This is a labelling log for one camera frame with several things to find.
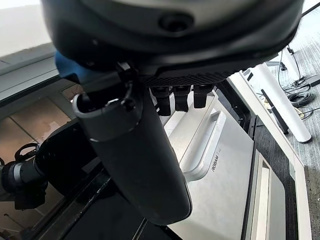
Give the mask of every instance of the white pole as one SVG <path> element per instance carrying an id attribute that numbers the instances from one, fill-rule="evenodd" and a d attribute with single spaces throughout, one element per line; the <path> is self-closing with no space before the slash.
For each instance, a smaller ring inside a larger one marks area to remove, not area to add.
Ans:
<path id="1" fill-rule="evenodd" d="M 287 48 L 282 50 L 282 62 L 288 69 L 288 73 L 290 74 L 291 78 L 296 81 L 299 80 L 299 69 L 295 62 L 294 57 L 289 53 Z"/>
<path id="2" fill-rule="evenodd" d="M 261 88 L 268 95 L 296 140 L 300 143 L 309 142 L 312 139 L 311 134 L 267 65 L 263 63 L 252 68 L 252 73 L 259 80 Z"/>

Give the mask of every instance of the white appliance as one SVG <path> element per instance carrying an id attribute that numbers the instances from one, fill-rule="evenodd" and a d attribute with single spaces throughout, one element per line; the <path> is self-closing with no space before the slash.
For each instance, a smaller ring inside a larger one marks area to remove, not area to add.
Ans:
<path id="1" fill-rule="evenodd" d="M 169 225 L 183 240 L 284 240 L 285 190 L 254 141 L 218 101 L 175 112 L 164 129 L 187 180 L 191 215 Z"/>

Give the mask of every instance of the wire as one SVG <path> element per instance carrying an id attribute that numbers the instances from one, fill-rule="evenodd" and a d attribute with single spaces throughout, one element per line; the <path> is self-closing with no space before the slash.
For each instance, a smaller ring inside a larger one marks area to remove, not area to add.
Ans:
<path id="1" fill-rule="evenodd" d="M 288 99 L 294 107 L 300 108 L 311 103 L 315 97 L 316 96 L 311 92 L 296 92 L 290 94 Z"/>
<path id="2" fill-rule="evenodd" d="M 278 83 L 280 85 L 280 88 L 287 94 L 290 94 L 290 92 L 287 92 L 280 84 L 280 68 L 281 68 L 281 62 L 282 62 L 282 57 L 283 57 L 283 52 L 284 50 L 281 50 L 281 57 L 280 57 L 280 62 L 279 62 L 279 67 L 278 67 Z"/>
<path id="3" fill-rule="evenodd" d="M 303 108 L 310 108 L 310 109 L 312 109 L 312 110 L 310 110 L 310 111 L 303 111 L 303 112 L 300 113 L 299 115 L 308 114 L 308 113 L 314 112 L 315 110 L 319 110 L 319 109 L 320 109 L 320 107 L 312 108 L 312 107 L 310 107 L 310 106 L 303 106 Z"/>
<path id="4" fill-rule="evenodd" d="M 312 114 L 314 114 L 314 110 L 310 106 L 303 106 L 301 108 L 311 109 L 310 111 L 302 112 L 298 108 L 295 108 L 295 110 L 298 112 L 298 115 L 300 116 L 301 120 L 306 120 L 306 119 L 310 118 L 312 116 Z"/>
<path id="5" fill-rule="evenodd" d="M 295 55 L 294 54 L 292 54 L 292 56 L 293 56 L 293 59 L 294 59 L 294 61 L 295 61 L 295 64 L 296 64 L 296 67 L 298 68 L 298 72 L 299 72 L 299 80 L 301 79 L 301 73 L 300 73 L 300 68 L 299 68 L 299 65 L 298 65 L 298 62 L 297 62 L 297 59 L 296 59 L 296 57 L 295 57 Z"/>

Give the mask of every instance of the white wall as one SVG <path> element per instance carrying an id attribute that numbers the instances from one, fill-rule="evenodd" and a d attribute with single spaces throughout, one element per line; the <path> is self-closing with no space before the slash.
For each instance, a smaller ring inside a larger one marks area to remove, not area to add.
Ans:
<path id="1" fill-rule="evenodd" d="M 305 11 L 312 8 L 314 5 L 318 4 L 319 2 L 320 0 L 304 0 L 302 12 L 304 13 Z"/>
<path id="2" fill-rule="evenodd" d="M 0 75 L 54 54 L 40 0 L 0 0 Z"/>

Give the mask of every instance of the black cable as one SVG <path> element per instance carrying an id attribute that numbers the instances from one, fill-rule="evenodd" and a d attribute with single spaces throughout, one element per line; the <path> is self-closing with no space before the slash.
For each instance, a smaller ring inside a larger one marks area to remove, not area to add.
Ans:
<path id="1" fill-rule="evenodd" d="M 311 103 L 315 99 L 315 95 L 311 92 L 296 92 L 290 94 L 288 99 L 294 107 L 300 108 Z"/>
<path id="2" fill-rule="evenodd" d="M 311 109 L 310 111 L 299 113 L 299 116 L 309 113 L 308 115 L 301 118 L 301 120 L 306 120 L 306 119 L 310 118 L 312 116 L 312 114 L 314 114 L 314 109 L 310 106 L 302 106 L 301 108 Z"/>
<path id="3" fill-rule="evenodd" d="M 299 82 L 300 79 L 301 79 L 300 68 L 299 68 L 299 65 L 298 65 L 298 62 L 297 62 L 297 59 L 296 59 L 295 55 L 292 54 L 292 56 L 293 56 L 293 59 L 294 59 L 294 61 L 295 61 L 296 67 L 298 68 L 298 72 L 299 72 L 299 80 L 298 80 L 298 82 Z"/>
<path id="4" fill-rule="evenodd" d="M 307 87 L 308 87 L 307 90 L 299 91 L 299 93 L 305 93 L 305 92 L 308 92 L 308 91 L 311 89 L 311 85 L 310 85 L 310 84 L 305 84 L 305 85 L 299 86 L 299 87 L 297 87 L 297 88 L 291 87 L 291 88 L 288 88 L 288 89 L 286 89 L 286 90 L 290 90 L 290 91 L 288 91 L 288 93 L 291 94 L 291 93 L 294 92 L 294 91 L 297 91 L 297 90 L 303 89 L 303 88 L 307 88 Z"/>
<path id="5" fill-rule="evenodd" d="M 310 109 L 312 109 L 312 110 L 310 110 L 310 111 L 304 111 L 304 112 L 300 113 L 299 115 L 311 113 L 311 112 L 314 112 L 315 110 L 319 110 L 319 109 L 320 109 L 320 107 L 317 107 L 317 108 L 312 108 L 312 107 L 310 107 L 310 106 L 303 106 L 303 107 L 304 107 L 304 108 L 310 108 Z"/>
<path id="6" fill-rule="evenodd" d="M 278 83 L 280 85 L 280 88 L 287 94 L 290 94 L 290 92 L 287 92 L 280 84 L 280 69 L 281 69 L 281 62 L 282 62 L 282 57 L 283 57 L 283 49 L 281 50 L 281 57 L 280 57 L 280 62 L 279 62 L 279 67 L 278 67 Z"/>

